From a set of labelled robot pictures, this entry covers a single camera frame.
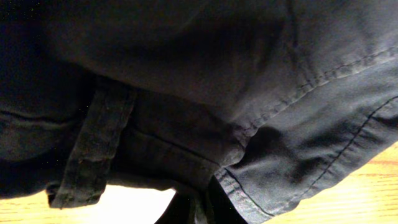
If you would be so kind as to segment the navy blue shorts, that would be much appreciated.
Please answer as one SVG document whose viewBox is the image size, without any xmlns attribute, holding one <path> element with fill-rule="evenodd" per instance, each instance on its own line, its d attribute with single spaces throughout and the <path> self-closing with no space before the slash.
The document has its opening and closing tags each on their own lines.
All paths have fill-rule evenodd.
<svg viewBox="0 0 398 224">
<path fill-rule="evenodd" d="M 3 199 L 263 223 L 396 141 L 396 1 L 1 2 Z"/>
</svg>

